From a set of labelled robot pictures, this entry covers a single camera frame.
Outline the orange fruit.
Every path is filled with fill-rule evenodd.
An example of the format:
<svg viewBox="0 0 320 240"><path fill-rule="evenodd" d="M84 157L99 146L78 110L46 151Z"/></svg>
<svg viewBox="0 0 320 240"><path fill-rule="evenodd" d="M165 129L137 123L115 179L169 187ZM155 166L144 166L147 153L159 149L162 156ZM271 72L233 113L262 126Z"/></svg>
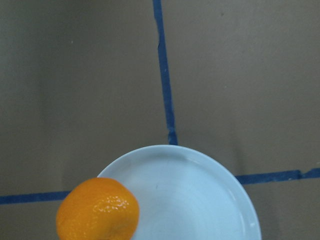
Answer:
<svg viewBox="0 0 320 240"><path fill-rule="evenodd" d="M138 226L135 196L111 178L95 177L78 185L56 214L61 240L130 240Z"/></svg>

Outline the light blue plate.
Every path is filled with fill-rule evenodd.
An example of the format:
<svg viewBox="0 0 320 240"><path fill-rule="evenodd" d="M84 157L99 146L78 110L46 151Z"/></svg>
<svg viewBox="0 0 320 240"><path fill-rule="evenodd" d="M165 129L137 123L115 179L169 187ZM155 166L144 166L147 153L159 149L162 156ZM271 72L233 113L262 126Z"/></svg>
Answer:
<svg viewBox="0 0 320 240"><path fill-rule="evenodd" d="M136 197L135 240L260 240L255 208L239 181L211 157L182 146L153 145L124 154L101 177Z"/></svg>

